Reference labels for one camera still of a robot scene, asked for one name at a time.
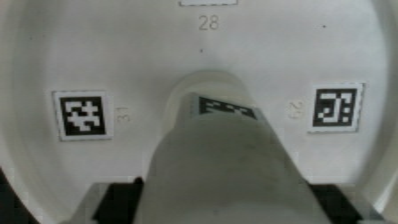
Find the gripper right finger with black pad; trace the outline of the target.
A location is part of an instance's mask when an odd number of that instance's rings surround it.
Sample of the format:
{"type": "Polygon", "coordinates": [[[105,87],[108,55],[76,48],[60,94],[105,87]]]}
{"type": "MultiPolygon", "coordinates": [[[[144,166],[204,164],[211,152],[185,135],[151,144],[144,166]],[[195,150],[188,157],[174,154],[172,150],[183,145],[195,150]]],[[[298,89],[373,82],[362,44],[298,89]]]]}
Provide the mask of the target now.
{"type": "Polygon", "coordinates": [[[309,188],[330,223],[357,224],[362,216],[337,186],[334,184],[311,184],[309,188]]]}

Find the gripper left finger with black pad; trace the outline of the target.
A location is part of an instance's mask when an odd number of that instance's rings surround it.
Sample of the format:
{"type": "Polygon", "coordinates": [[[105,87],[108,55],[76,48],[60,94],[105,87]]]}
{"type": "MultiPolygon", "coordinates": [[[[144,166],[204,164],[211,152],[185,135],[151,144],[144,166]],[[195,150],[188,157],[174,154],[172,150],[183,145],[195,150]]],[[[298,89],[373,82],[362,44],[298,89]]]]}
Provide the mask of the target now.
{"type": "Polygon", "coordinates": [[[140,177],[130,183],[112,183],[92,215],[98,224],[131,224],[144,189],[140,177]]]}

